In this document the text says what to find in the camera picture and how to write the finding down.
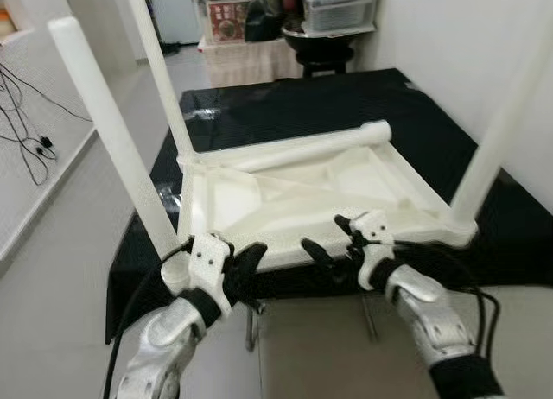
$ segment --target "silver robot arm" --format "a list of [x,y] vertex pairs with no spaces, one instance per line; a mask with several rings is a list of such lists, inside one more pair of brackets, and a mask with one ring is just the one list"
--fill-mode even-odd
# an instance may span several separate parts
[[[473,338],[450,306],[445,288],[395,258],[384,212],[364,213],[353,220],[339,216],[335,221],[352,238],[348,254],[360,263],[358,284],[378,291],[395,306],[440,398],[505,398],[489,362],[474,353]],[[303,239],[302,246],[316,263],[327,269],[332,265],[332,258],[317,243]]]
[[254,244],[234,256],[233,247],[216,237],[195,237],[188,271],[192,289],[143,329],[138,352],[128,363],[115,397],[178,398],[182,372],[207,329],[219,317],[228,317],[238,301],[257,307],[243,294],[266,250],[266,245]]

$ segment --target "tiled floor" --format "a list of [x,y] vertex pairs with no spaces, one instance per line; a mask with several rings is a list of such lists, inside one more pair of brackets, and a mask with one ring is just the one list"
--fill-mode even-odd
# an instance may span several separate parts
[[[178,92],[208,87],[202,58],[168,58]],[[151,167],[167,125],[147,69],[122,107]],[[96,142],[0,280],[0,398],[96,399],[110,348],[103,345],[108,269],[132,206]],[[502,301],[495,361],[511,397],[553,397],[553,291],[492,289]],[[454,304],[474,326],[474,301]],[[181,381],[202,399],[434,398],[409,334],[372,300],[380,341],[368,339],[359,296],[271,301],[256,350],[245,350],[245,310],[218,323]],[[136,349],[144,317],[125,335],[115,380]]]

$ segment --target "white baseboard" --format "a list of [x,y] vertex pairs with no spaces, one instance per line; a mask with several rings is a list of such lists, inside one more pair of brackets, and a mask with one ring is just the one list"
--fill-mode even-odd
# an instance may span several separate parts
[[67,159],[65,164],[56,173],[56,177],[48,185],[45,193],[38,199],[21,224],[14,230],[13,235],[8,240],[7,244],[0,249],[0,278],[6,273],[10,267],[14,255],[21,247],[22,243],[29,237],[33,226],[41,215],[46,211],[49,204],[55,199],[56,194],[60,191],[61,186],[68,179],[69,175],[79,165],[86,152],[90,149],[94,141],[98,138],[98,133],[95,128],[86,134],[79,147],[73,152],[71,157]]

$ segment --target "black electrical wire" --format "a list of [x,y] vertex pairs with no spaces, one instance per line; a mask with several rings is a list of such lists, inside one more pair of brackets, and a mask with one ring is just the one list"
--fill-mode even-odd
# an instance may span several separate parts
[[25,143],[25,142],[35,142],[35,143],[38,144],[35,147],[36,154],[44,157],[47,160],[58,160],[58,157],[55,154],[55,152],[53,150],[51,150],[50,148],[45,147],[44,144],[40,140],[37,140],[33,137],[27,137],[27,138],[23,139],[22,142],[23,143]]
[[[12,131],[14,132],[14,135],[16,136],[15,142],[19,143],[19,152],[22,156],[22,159],[23,159],[23,162],[25,163],[25,166],[27,167],[27,170],[29,171],[29,175],[31,176],[31,180],[33,181],[33,183],[35,183],[36,186],[40,186],[48,179],[48,176],[49,176],[48,166],[46,165],[46,163],[42,160],[42,158],[39,155],[37,155],[33,151],[29,150],[29,148],[25,145],[24,142],[26,140],[28,140],[29,138],[31,138],[31,137],[29,137],[29,130],[27,129],[27,126],[25,125],[25,122],[23,121],[23,119],[21,117],[21,113],[19,112],[19,106],[17,105],[17,103],[16,103],[16,101],[15,101],[15,99],[14,99],[12,93],[11,93],[10,88],[8,87],[8,84],[6,83],[4,73],[0,72],[0,78],[2,78],[4,88],[7,91],[8,95],[10,96],[10,100],[11,100],[11,103],[13,104],[13,106],[14,106],[14,110],[16,111],[17,116],[19,117],[19,120],[21,122],[21,125],[24,128],[24,131],[25,131],[25,137],[24,138],[19,137],[19,134],[17,133],[16,126],[11,121],[11,118],[10,118],[10,115],[8,114],[8,112],[1,106],[0,106],[0,111],[2,111],[2,113],[6,117],[6,119],[8,121],[8,124],[10,125],[10,128],[12,129]],[[2,136],[2,138],[6,139],[6,140],[13,141],[12,139],[10,139],[8,137],[5,137],[5,136]],[[35,176],[35,173],[33,172],[33,169],[30,166],[30,163],[29,163],[29,160],[27,158],[27,155],[25,154],[25,151],[27,151],[30,155],[32,155],[36,159],[36,161],[39,162],[42,165],[42,167],[44,168],[44,179],[42,179],[42,180],[37,179],[37,177]]]
[[[49,176],[49,171],[48,171],[48,166],[46,165],[46,163],[40,158],[39,155],[36,155],[35,153],[33,153],[31,150],[29,150],[29,148],[25,145],[24,141],[28,140],[29,137],[26,137],[24,139],[21,139],[19,137],[19,135],[17,134],[17,130],[16,130],[16,127],[14,126],[13,122],[11,121],[11,118],[10,116],[8,115],[8,113],[5,111],[4,108],[0,107],[0,111],[5,115],[6,119],[8,120],[8,124],[10,125],[12,131],[14,132],[14,135],[16,136],[16,140],[15,140],[15,143],[19,143],[19,152],[21,153],[21,156],[22,156],[22,159],[23,159],[23,162],[25,163],[25,166],[27,167],[27,170],[29,171],[29,175],[31,176],[31,180],[33,181],[33,183],[35,183],[36,186],[40,186],[42,185],[47,179],[48,179],[48,176]],[[8,137],[3,137],[7,140],[10,140],[10,141],[14,141]],[[27,159],[27,156],[25,155],[25,151],[27,151],[29,154],[31,154],[41,165],[42,167],[44,168],[44,179],[42,180],[38,180],[35,176],[35,173],[33,172],[33,169],[31,168],[30,166],[30,163],[29,163],[29,160]]]
[[165,264],[175,254],[178,254],[179,252],[184,251],[188,246],[189,246],[189,242],[186,242],[185,244],[180,245],[179,247],[170,251],[166,256],[164,256],[160,263],[158,263],[154,268],[148,271],[148,273],[140,281],[140,284],[138,284],[137,289],[135,289],[135,291],[132,293],[132,296],[129,298],[129,301],[127,302],[127,305],[124,308],[123,315],[121,316],[121,320],[119,321],[119,326],[113,342],[113,348],[111,349],[110,363],[108,364],[107,371],[105,373],[104,396],[103,396],[104,399],[110,399],[111,382],[113,380],[115,363],[118,359],[121,339],[123,338],[123,333],[125,328],[127,327],[127,322],[129,321],[130,314],[133,312],[135,305],[137,304],[137,301],[139,300],[144,289],[148,286],[149,281],[154,276],[156,276],[156,274],[159,274],[163,264]]
[[[23,92],[21,91],[21,88],[19,87],[19,85],[12,79],[10,78],[9,75],[5,74],[2,69],[0,68],[0,73],[3,74],[3,76],[9,81],[11,82],[11,84],[17,89],[17,93],[19,95],[19,100],[16,101],[16,105],[14,108],[9,108],[9,109],[6,109],[4,108],[6,111],[15,111],[16,110],[16,107],[17,108],[21,108],[22,107],[22,104],[23,104]],[[2,91],[6,91],[8,89],[8,85],[7,84],[4,84],[5,86],[1,86],[0,85],[0,90]]]
[[[386,244],[379,240],[365,240],[364,244]],[[476,302],[478,305],[478,330],[476,333],[476,343],[474,347],[474,352],[478,355],[482,354],[482,346],[484,345],[484,338],[486,336],[486,303],[484,302],[484,294],[480,287],[476,284],[474,276],[470,273],[468,268],[457,258],[448,254],[445,250],[440,250],[431,244],[422,244],[412,241],[394,241],[395,245],[403,245],[411,248],[423,248],[425,250],[431,250],[435,253],[446,257],[449,261],[452,261],[454,265],[462,272],[465,278],[468,280],[468,286],[472,289],[474,296],[476,297]]]
[[22,115],[25,117],[25,120],[27,122],[29,122],[29,124],[33,127],[33,130],[35,131],[36,135],[38,135],[38,137],[41,136],[41,133],[40,131],[38,130],[38,128],[36,127],[35,123],[33,123],[33,120],[30,119],[30,117],[27,115],[27,113],[25,112],[25,110],[20,106],[19,107],[19,111],[22,113]]
[[[474,294],[474,291],[470,288],[451,288],[452,291],[465,294]],[[492,362],[492,353],[493,353],[493,342],[495,339],[495,333],[497,330],[499,316],[501,315],[501,303],[493,295],[486,292],[482,292],[482,295],[485,299],[490,301],[493,304],[492,319],[490,321],[490,327],[487,329],[486,337],[486,354],[485,357],[491,363]]]
[[70,110],[68,110],[68,108],[66,108],[65,106],[63,106],[62,104],[52,100],[48,95],[46,95],[44,92],[42,92],[41,90],[39,90],[38,88],[36,88],[34,85],[30,84],[29,82],[19,78],[17,75],[15,75],[13,72],[11,72],[3,63],[0,63],[0,67],[3,68],[7,73],[9,73],[13,78],[17,79],[19,82],[21,82],[22,84],[25,84],[26,86],[28,86],[29,88],[31,88],[32,90],[34,90],[35,92],[37,92],[38,94],[40,94],[44,99],[46,99],[49,103],[52,103],[54,105],[57,105],[58,107],[60,107],[62,110],[64,110],[65,112],[67,112],[68,114],[71,114],[72,116],[76,117],[76,118],[80,118],[81,120],[83,121],[87,121],[88,123],[92,123],[92,120],[90,118],[86,118],[86,117],[83,117],[83,116],[80,116],[79,114],[76,114]]

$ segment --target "metal table leg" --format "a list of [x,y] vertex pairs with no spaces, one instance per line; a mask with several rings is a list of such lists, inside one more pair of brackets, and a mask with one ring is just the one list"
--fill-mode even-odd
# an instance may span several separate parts
[[369,294],[362,294],[361,301],[363,302],[363,313],[365,315],[365,320],[367,324],[367,330],[369,332],[369,340],[372,343],[378,343],[378,331],[376,324],[374,323],[374,318],[372,317],[371,303]]
[[248,315],[246,317],[245,326],[245,349],[248,352],[253,352],[256,347],[256,338],[253,335],[253,308],[248,307]]

